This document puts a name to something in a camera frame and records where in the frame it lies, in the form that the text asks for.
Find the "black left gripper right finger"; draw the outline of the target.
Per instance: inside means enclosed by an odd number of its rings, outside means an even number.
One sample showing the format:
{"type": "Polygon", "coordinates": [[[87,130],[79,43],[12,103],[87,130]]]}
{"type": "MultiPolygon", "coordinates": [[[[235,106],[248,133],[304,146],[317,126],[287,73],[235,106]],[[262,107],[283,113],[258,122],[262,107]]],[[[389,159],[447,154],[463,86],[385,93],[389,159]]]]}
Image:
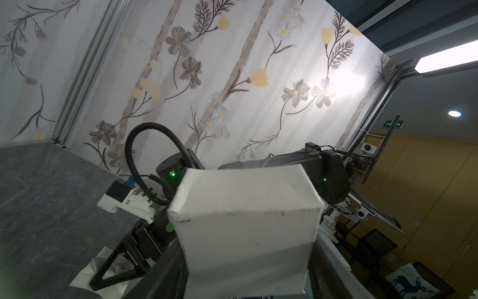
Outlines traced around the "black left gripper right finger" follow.
{"type": "Polygon", "coordinates": [[[313,299],[373,298],[323,239],[314,242],[308,272],[313,299]]]}

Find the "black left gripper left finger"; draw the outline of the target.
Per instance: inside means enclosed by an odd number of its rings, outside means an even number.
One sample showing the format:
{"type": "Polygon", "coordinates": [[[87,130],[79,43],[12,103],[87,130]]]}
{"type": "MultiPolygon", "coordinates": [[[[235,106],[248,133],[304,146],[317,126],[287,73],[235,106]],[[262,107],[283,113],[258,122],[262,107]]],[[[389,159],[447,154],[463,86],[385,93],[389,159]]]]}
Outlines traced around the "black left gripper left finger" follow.
{"type": "Polygon", "coordinates": [[[188,281],[188,270],[179,240],[171,243],[125,299],[183,299],[188,281]]]}

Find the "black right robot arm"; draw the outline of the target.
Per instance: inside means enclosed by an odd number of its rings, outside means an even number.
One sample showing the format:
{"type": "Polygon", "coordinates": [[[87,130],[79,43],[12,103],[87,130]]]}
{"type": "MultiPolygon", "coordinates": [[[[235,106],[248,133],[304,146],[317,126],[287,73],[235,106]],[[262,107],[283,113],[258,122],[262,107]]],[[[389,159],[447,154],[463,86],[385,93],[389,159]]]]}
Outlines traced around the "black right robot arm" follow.
{"type": "Polygon", "coordinates": [[[93,290],[142,277],[178,241],[183,260],[166,275],[188,271],[198,297],[299,294],[325,206],[351,193],[340,154],[314,143],[216,170],[188,149],[151,180],[162,198],[148,198],[137,175],[114,181],[99,201],[139,221],[98,269],[93,290]]]}

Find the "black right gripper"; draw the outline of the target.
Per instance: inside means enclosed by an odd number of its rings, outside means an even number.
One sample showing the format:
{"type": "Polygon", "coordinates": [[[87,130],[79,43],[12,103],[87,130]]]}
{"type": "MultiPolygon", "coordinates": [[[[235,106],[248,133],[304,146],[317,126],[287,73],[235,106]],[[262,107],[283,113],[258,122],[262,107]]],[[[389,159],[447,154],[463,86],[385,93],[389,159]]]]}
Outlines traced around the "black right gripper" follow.
{"type": "Polygon", "coordinates": [[[143,277],[152,262],[157,262],[177,239],[168,213],[157,213],[153,222],[142,219],[121,241],[93,276],[89,285],[94,291],[143,277]]]}

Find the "white jewelry box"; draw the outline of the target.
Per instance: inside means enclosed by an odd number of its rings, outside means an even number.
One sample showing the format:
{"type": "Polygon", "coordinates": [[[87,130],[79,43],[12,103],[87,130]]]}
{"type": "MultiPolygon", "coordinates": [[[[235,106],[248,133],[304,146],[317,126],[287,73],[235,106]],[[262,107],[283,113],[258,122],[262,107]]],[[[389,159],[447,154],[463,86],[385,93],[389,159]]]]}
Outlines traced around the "white jewelry box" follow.
{"type": "Polygon", "coordinates": [[[299,165],[189,169],[168,208],[196,299],[302,294],[324,202],[299,165]]]}

